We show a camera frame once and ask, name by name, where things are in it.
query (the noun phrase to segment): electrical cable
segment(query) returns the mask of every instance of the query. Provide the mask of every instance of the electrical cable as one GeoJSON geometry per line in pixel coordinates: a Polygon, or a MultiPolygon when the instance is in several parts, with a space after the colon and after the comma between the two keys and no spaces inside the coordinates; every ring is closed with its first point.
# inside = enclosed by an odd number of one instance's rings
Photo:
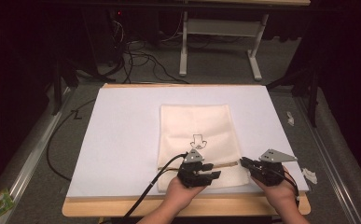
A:
{"type": "Polygon", "coordinates": [[[224,40],[224,39],[217,39],[216,37],[220,37],[223,35],[191,35],[190,38],[194,39],[195,42],[205,42],[205,44],[201,47],[193,47],[187,42],[187,47],[191,49],[204,49],[209,46],[211,43],[235,43],[245,39],[245,36],[236,36],[233,40],[224,40]]]}
{"type": "Polygon", "coordinates": [[[294,187],[294,190],[296,191],[296,204],[297,204],[297,207],[299,207],[299,187],[297,185],[297,182],[290,173],[288,173],[287,171],[285,171],[285,173],[288,174],[288,176],[290,176],[290,178],[292,179],[292,182],[290,182],[290,184],[294,183],[293,187],[294,187]]]}
{"type": "MultiPolygon", "coordinates": [[[[124,60],[123,57],[121,57],[114,69],[108,71],[107,73],[101,74],[100,76],[102,76],[102,77],[111,76],[111,75],[115,74],[116,72],[118,72],[124,66],[124,64],[125,64],[125,60],[124,60]]],[[[79,74],[78,72],[76,72],[76,75],[78,77],[82,77],[82,78],[87,79],[87,80],[91,80],[91,79],[95,79],[95,78],[101,80],[100,78],[98,78],[96,76],[84,76],[84,75],[79,74]]]]}
{"type": "Polygon", "coordinates": [[[122,84],[125,84],[128,80],[129,84],[131,84],[131,72],[132,72],[132,69],[133,69],[133,57],[132,57],[132,54],[131,54],[131,51],[130,51],[130,45],[127,44],[127,50],[128,50],[128,54],[130,55],[130,62],[128,61],[128,63],[131,65],[131,68],[130,68],[130,71],[128,72],[125,65],[124,65],[124,71],[125,71],[125,74],[127,75],[127,77],[125,78],[125,80],[122,82],[122,84]]]}
{"type": "Polygon", "coordinates": [[[187,153],[185,154],[179,154],[173,158],[171,158],[164,166],[163,168],[157,173],[157,175],[154,177],[154,179],[151,181],[151,183],[147,186],[147,188],[145,189],[145,191],[143,192],[143,194],[139,197],[139,199],[136,201],[136,203],[132,206],[132,208],[127,212],[127,214],[125,214],[124,217],[122,217],[122,219],[119,221],[118,224],[122,224],[124,223],[124,221],[126,221],[126,219],[131,215],[131,213],[136,209],[136,207],[142,202],[142,200],[145,198],[145,196],[148,194],[148,192],[150,192],[151,188],[154,186],[154,184],[157,182],[158,178],[160,178],[160,176],[165,173],[165,169],[175,160],[177,160],[178,158],[185,158],[187,156],[187,153]]]}
{"type": "Polygon", "coordinates": [[[183,80],[183,79],[179,79],[179,78],[176,78],[176,77],[171,76],[171,75],[167,72],[165,66],[163,66],[163,65],[157,60],[157,58],[154,57],[153,55],[144,53],[144,52],[142,52],[142,51],[136,51],[136,52],[134,52],[132,55],[133,55],[133,58],[138,58],[138,57],[146,58],[146,62],[142,63],[141,65],[144,65],[144,64],[146,64],[146,63],[149,62],[149,61],[151,61],[152,63],[154,63],[154,66],[153,66],[153,74],[154,74],[154,76],[155,76],[157,79],[159,79],[159,80],[161,80],[161,81],[166,81],[166,82],[170,82],[170,81],[174,80],[174,81],[176,81],[176,82],[189,84],[189,82],[187,82],[187,81],[185,81],[185,80],[183,80]],[[157,74],[155,73],[155,68],[156,68],[156,65],[157,65],[157,64],[162,68],[164,74],[165,74],[167,77],[170,77],[171,80],[166,80],[166,79],[163,79],[163,78],[160,78],[160,77],[157,76],[157,74]]]}
{"type": "Polygon", "coordinates": [[[53,139],[53,137],[55,136],[55,134],[58,132],[58,130],[64,125],[64,123],[65,123],[73,114],[77,113],[79,109],[81,109],[82,107],[84,107],[84,106],[86,106],[86,105],[94,102],[95,100],[96,100],[96,99],[90,100],[90,101],[88,101],[87,103],[79,106],[78,108],[76,108],[76,109],[74,109],[74,110],[71,110],[71,113],[70,113],[68,116],[66,116],[66,118],[63,119],[63,121],[55,128],[55,130],[52,132],[51,136],[49,137],[49,141],[48,141],[48,143],[47,143],[47,148],[46,148],[47,164],[49,165],[49,168],[52,170],[52,172],[54,172],[56,175],[58,175],[59,177],[65,179],[65,180],[67,180],[67,181],[71,181],[72,178],[67,177],[67,176],[61,174],[59,171],[57,171],[57,170],[53,167],[53,165],[51,164],[51,161],[50,161],[50,159],[49,159],[49,149],[50,149],[50,145],[51,145],[52,139],[53,139]]]}

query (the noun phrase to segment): white cloth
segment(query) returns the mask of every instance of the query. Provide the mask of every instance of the white cloth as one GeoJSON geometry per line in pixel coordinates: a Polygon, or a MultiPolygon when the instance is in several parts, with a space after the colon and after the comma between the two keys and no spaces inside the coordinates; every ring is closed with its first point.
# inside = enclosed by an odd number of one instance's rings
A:
{"type": "MultiPolygon", "coordinates": [[[[221,175],[208,188],[235,187],[249,182],[247,170],[239,162],[241,152],[228,105],[161,106],[158,168],[192,148],[202,154],[203,164],[238,162],[235,166],[214,169],[221,171],[221,175]]],[[[178,168],[182,161],[177,159],[169,167],[178,168]]],[[[164,173],[158,181],[159,191],[165,191],[176,175],[174,171],[164,173]]]]}

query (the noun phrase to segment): human hand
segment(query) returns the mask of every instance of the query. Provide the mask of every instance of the human hand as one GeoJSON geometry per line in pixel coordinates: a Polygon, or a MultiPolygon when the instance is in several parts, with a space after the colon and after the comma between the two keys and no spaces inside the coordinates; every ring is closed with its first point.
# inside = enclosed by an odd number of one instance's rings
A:
{"type": "MultiPolygon", "coordinates": [[[[287,169],[285,167],[283,168],[285,169],[285,177],[291,180],[292,178],[288,174],[287,169]]],[[[309,223],[308,220],[305,219],[305,217],[299,212],[295,200],[296,190],[290,183],[284,180],[277,186],[267,187],[257,179],[253,177],[252,179],[264,190],[268,203],[275,208],[284,223],[309,223]]]]}
{"type": "MultiPolygon", "coordinates": [[[[289,174],[287,173],[288,172],[287,169],[285,167],[284,167],[284,169],[285,169],[285,176],[287,178],[291,179],[289,174]]],[[[252,177],[252,179],[256,182],[256,184],[260,188],[262,188],[264,190],[265,196],[267,197],[268,202],[276,210],[287,205],[288,203],[295,203],[294,187],[287,181],[284,180],[284,181],[282,181],[282,183],[280,183],[277,186],[267,187],[263,183],[258,181],[257,179],[255,179],[253,177],[252,177]]]]}
{"type": "Polygon", "coordinates": [[[203,191],[204,187],[186,188],[181,180],[176,176],[169,183],[166,190],[165,199],[161,206],[172,208],[177,213],[186,208],[192,201],[192,199],[203,191]]]}

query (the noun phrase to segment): white board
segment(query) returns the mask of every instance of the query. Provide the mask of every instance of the white board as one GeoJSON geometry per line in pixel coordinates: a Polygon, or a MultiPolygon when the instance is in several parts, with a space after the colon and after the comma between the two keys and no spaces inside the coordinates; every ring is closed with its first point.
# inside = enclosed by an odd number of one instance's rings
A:
{"type": "MultiPolygon", "coordinates": [[[[140,196],[157,174],[161,105],[229,105],[243,156],[257,160],[269,148],[294,155],[263,86],[101,88],[67,197],[140,196]]],[[[285,166],[307,191],[298,163],[285,166]]],[[[203,193],[257,191],[252,181],[203,193]]],[[[148,193],[160,194],[156,186],[148,193]]]]}

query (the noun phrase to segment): floor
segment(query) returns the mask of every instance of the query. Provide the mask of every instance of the floor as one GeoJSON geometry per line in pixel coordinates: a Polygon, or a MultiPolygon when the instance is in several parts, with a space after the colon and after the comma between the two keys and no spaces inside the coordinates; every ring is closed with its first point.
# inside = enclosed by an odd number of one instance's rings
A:
{"type": "MultiPolygon", "coordinates": [[[[186,77],[178,75],[178,40],[161,43],[158,49],[143,42],[131,44],[132,60],[130,54],[124,56],[128,72],[131,71],[131,63],[133,65],[131,83],[178,83],[178,79],[182,79],[192,84],[266,85],[285,74],[299,44],[299,40],[284,43],[278,39],[262,41],[257,61],[263,79],[255,82],[245,55],[251,39],[217,36],[209,40],[209,44],[205,40],[191,40],[186,77]]],[[[99,69],[104,72],[110,67],[100,64],[99,69]]],[[[126,76],[124,70],[113,75],[118,82],[126,80],[126,76]]],[[[47,164],[49,143],[53,166],[62,174],[71,176],[73,173],[93,103],[79,109],[78,115],[82,119],[66,118],[73,116],[72,109],[96,97],[103,85],[100,81],[85,78],[85,74],[79,80],[78,88],[65,89],[63,108],[58,115],[51,115],[53,103],[50,102],[47,111],[2,174],[0,189],[9,188],[17,206],[2,216],[0,223],[98,223],[98,217],[62,215],[62,203],[69,182],[55,175],[47,164]]],[[[307,195],[312,212],[306,218],[311,223],[361,223],[361,171],[330,115],[324,94],[319,91],[317,128],[314,128],[305,116],[305,99],[292,97],[290,89],[291,86],[278,87],[270,91],[270,95],[290,145],[299,158],[300,167],[316,172],[318,177],[317,184],[308,182],[310,191],[307,195]],[[295,119],[294,126],[287,123],[287,111],[291,111],[295,119]]]]}

